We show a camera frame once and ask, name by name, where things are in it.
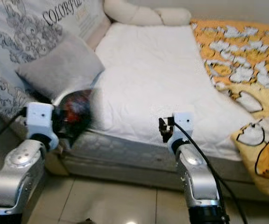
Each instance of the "tile floor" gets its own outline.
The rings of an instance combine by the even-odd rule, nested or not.
[[[226,201],[231,224],[242,223]],[[269,204],[242,202],[250,224],[269,224]],[[51,176],[28,224],[185,224],[188,210],[181,192],[150,189],[81,177]]]

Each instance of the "mattress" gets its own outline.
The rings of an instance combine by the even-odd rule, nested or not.
[[[114,23],[96,54],[106,70],[95,84],[94,122],[75,142],[72,155],[175,170],[158,118],[193,106],[192,138],[204,153],[241,160],[230,134],[254,120],[214,89],[190,26]]]

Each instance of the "fabric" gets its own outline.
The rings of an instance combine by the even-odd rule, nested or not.
[[[230,134],[254,120],[212,87],[190,26],[115,23],[96,54],[106,70],[95,85],[100,94],[93,100],[94,120],[102,123],[96,122],[94,132],[167,147],[158,118],[194,105],[192,136],[202,150],[241,160]]]
[[[16,70],[35,90],[52,102],[72,93],[90,89],[104,70],[101,61],[82,39],[66,34],[47,56],[21,64]]]
[[[1,114],[12,117],[32,100],[30,86],[15,69],[48,55],[64,32],[96,47],[110,25],[102,4],[102,0],[0,0]]]
[[[117,22],[139,26],[188,25],[191,19],[191,13],[184,8],[151,9],[127,0],[105,0],[105,13]]]
[[[269,25],[192,21],[213,85],[258,122],[232,134],[259,189],[269,194]]]

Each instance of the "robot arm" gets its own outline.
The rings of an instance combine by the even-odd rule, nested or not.
[[[184,184],[184,196],[189,208],[191,224],[227,224],[223,214],[217,183],[206,161],[174,124],[180,125],[190,136],[193,131],[192,113],[174,113],[168,125],[159,119],[159,128],[169,151],[175,156],[177,171]]]
[[[28,138],[5,157],[0,171],[0,224],[20,224],[22,212],[44,173],[47,151],[58,145],[52,130],[54,107],[30,103]]]

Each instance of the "yellow blanket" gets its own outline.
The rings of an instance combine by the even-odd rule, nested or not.
[[[231,138],[256,186],[269,194],[269,25],[192,21],[191,26],[212,84],[258,119]]]

